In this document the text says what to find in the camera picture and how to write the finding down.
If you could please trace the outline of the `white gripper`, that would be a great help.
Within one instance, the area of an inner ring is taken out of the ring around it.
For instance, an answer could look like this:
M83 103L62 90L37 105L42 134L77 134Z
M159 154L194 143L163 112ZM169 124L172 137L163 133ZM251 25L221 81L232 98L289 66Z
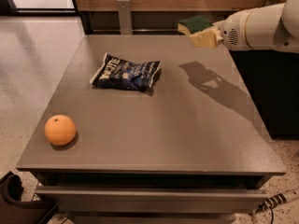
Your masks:
M216 48L221 42L232 51L251 50L246 38L246 25L252 9L238 11L215 26L206 28L190 36L192 44L200 48Z

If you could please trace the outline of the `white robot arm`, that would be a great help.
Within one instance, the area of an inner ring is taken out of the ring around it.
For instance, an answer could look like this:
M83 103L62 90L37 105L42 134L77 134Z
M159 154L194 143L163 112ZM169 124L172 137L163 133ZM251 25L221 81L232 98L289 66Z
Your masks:
M231 51L275 50L299 52L299 0L246 9L190 36L192 44Z

